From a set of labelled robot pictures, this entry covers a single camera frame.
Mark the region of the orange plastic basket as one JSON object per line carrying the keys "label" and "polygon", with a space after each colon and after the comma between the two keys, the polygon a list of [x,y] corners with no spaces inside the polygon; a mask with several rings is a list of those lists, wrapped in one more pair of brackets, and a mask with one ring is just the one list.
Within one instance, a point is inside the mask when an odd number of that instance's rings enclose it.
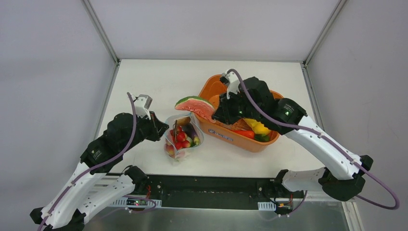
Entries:
{"label": "orange plastic basket", "polygon": [[[227,87],[220,82],[220,77],[221,75],[210,77],[199,93],[199,97],[208,100],[214,107],[218,106],[219,95],[227,91]],[[236,130],[250,129],[242,119],[233,125],[225,125],[218,121],[211,123],[198,115],[195,117],[198,119],[200,128],[204,133],[252,153],[263,151],[268,145],[271,145],[280,137],[278,132],[272,131],[269,133],[268,142],[259,142],[235,132]]]}

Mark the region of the white mushroom toy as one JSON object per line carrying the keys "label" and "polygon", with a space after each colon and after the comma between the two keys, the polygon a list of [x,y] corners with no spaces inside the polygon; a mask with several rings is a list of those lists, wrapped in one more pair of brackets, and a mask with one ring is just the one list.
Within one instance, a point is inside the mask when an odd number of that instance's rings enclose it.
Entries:
{"label": "white mushroom toy", "polygon": [[178,118],[175,123],[178,126],[185,126],[191,122],[191,118],[189,116]]}

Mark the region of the dark purple eggplant toy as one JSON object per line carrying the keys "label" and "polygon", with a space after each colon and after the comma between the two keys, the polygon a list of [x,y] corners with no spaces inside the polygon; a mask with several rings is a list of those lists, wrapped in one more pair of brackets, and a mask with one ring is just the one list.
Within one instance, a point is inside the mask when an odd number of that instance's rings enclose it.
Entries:
{"label": "dark purple eggplant toy", "polygon": [[192,139],[193,143],[195,146],[201,144],[201,140],[198,136],[198,133],[196,132],[194,126],[190,123],[184,126],[184,131],[187,133],[187,135]]}

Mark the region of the clear zip top bag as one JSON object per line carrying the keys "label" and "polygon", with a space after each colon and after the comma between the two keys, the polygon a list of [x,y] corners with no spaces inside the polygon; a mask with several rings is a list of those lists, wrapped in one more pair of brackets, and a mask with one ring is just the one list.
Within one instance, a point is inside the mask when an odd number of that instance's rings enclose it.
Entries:
{"label": "clear zip top bag", "polygon": [[174,161],[182,161],[203,144],[204,134],[193,113],[173,115],[166,124],[169,129],[164,134],[164,151]]}

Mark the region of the red peach cluster toy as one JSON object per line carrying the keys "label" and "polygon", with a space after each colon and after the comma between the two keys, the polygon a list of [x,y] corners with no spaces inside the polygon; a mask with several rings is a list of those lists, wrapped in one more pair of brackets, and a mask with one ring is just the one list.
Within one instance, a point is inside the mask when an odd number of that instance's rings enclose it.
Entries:
{"label": "red peach cluster toy", "polygon": [[169,134],[170,140],[166,139],[165,151],[170,157],[176,159],[178,155],[184,154],[181,149],[192,147],[192,139],[182,130],[181,126],[175,125]]}

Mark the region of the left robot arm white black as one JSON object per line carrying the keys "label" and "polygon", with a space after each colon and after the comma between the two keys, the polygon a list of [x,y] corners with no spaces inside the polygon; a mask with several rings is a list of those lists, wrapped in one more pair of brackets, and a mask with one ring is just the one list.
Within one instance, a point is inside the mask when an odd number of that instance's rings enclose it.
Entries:
{"label": "left robot arm white black", "polygon": [[137,166],[129,167],[114,183],[103,191],[89,196],[92,187],[119,162],[118,157],[102,167],[93,169],[121,151],[127,152],[144,140],[159,141],[169,125],[161,122],[153,111],[147,116],[134,117],[119,113],[107,125],[107,129],[92,141],[80,157],[80,161],[67,182],[69,190],[56,197],[47,206],[35,208],[30,217],[36,224],[44,225],[47,231],[79,231],[102,209],[116,199],[130,193],[142,194],[147,188],[147,176]]}

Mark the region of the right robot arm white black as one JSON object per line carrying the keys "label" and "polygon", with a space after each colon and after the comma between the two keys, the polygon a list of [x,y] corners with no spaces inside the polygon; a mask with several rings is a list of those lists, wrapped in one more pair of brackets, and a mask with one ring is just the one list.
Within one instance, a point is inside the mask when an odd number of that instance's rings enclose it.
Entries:
{"label": "right robot arm white black", "polygon": [[308,171],[281,170],[273,191],[285,197],[295,191],[322,191],[328,196],[348,201],[359,195],[366,183],[364,175],[373,159],[349,152],[325,133],[298,103],[277,99],[267,84],[256,77],[245,80],[233,72],[222,75],[227,91],[220,95],[212,118],[226,125],[240,119],[253,119],[266,128],[295,141],[315,156],[323,167]]}

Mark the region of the yellow napa cabbage toy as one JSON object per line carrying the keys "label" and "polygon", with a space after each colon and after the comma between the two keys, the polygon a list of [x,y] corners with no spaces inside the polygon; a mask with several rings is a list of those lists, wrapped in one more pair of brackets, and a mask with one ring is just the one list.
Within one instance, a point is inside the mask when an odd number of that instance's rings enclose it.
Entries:
{"label": "yellow napa cabbage toy", "polygon": [[256,135],[266,136],[271,132],[270,129],[255,119],[244,118],[243,120]]}

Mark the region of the orange carrot toy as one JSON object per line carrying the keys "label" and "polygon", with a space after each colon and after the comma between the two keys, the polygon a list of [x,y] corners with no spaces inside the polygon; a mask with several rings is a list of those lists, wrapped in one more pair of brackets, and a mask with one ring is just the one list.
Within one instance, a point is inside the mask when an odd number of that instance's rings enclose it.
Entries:
{"label": "orange carrot toy", "polygon": [[232,130],[232,132],[247,137],[249,139],[255,139],[255,133],[252,130]]}

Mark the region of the green leafy vegetable toy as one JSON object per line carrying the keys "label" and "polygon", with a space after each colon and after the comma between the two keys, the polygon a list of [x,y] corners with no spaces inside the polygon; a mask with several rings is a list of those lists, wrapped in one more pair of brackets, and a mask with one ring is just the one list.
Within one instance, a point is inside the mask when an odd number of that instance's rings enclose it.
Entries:
{"label": "green leafy vegetable toy", "polygon": [[258,142],[269,142],[270,141],[270,136],[269,135],[263,135],[263,134],[255,134],[254,135],[254,140]]}

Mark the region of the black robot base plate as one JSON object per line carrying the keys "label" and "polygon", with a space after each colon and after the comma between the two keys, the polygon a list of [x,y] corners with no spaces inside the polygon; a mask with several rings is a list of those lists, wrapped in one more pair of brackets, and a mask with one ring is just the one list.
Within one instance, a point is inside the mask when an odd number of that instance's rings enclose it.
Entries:
{"label": "black robot base plate", "polygon": [[161,201],[161,207],[257,210],[271,200],[301,199],[302,191],[289,192],[270,178],[226,178],[148,175],[132,195]]}

